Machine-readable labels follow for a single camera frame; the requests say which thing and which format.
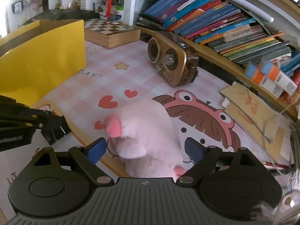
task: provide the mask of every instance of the plush toy nose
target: plush toy nose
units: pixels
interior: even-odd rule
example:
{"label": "plush toy nose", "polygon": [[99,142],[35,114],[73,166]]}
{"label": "plush toy nose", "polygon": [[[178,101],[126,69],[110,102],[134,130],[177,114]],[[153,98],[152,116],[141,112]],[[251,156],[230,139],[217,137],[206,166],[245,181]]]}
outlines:
{"label": "plush toy nose", "polygon": [[120,137],[122,134],[121,121],[116,113],[109,114],[104,120],[104,130],[111,138]]}

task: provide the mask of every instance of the bookshelf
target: bookshelf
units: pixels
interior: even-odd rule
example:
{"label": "bookshelf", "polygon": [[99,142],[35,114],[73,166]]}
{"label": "bookshelf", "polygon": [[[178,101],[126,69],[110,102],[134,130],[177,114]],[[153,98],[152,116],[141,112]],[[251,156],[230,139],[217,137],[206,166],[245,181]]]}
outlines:
{"label": "bookshelf", "polygon": [[[154,31],[141,28],[141,33],[150,34],[153,35]],[[240,66],[236,65],[226,57],[223,57],[222,55],[217,54],[213,49],[202,46],[198,43],[195,43],[191,40],[187,40],[185,38],[182,38],[186,43],[188,43],[190,46],[194,47],[196,51],[198,52],[198,55],[202,58],[206,59],[207,61],[210,61],[217,66],[223,68],[227,72],[233,74],[236,78],[244,81],[251,87],[253,87],[255,90],[257,90],[262,96],[264,96],[269,102],[271,102],[274,106],[276,106],[280,111],[285,109],[289,103],[282,99],[282,98],[275,98],[273,95],[271,95],[266,89],[252,81],[250,78],[245,76],[245,70],[241,68]],[[295,106],[291,106],[289,109],[287,109],[286,114],[295,121],[297,119],[298,113]]]}

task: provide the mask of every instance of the toy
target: toy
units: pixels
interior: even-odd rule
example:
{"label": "toy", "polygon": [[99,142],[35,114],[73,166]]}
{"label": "toy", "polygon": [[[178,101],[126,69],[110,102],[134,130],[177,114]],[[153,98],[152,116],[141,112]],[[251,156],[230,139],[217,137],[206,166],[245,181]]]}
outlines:
{"label": "toy", "polygon": [[109,150],[120,156],[130,176],[176,181],[185,173],[176,127],[160,103],[139,100],[120,107],[104,125]]}

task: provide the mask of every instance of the pink stuffed animal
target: pink stuffed animal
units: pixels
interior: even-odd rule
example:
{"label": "pink stuffed animal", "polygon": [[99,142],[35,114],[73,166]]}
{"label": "pink stuffed animal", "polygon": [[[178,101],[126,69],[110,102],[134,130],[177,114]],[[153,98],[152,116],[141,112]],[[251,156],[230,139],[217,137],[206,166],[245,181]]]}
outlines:
{"label": "pink stuffed animal", "polygon": [[139,100],[120,107],[104,125],[109,150],[120,156],[130,176],[176,181],[185,173],[177,129],[160,103]]}

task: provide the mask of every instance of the vintage radio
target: vintage radio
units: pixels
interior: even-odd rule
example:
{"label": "vintage radio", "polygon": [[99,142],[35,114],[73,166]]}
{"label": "vintage radio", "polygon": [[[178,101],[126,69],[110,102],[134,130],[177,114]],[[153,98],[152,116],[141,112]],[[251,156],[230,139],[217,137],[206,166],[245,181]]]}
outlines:
{"label": "vintage radio", "polygon": [[197,74],[197,51],[176,34],[154,33],[148,43],[148,55],[153,67],[172,87],[192,83]]}

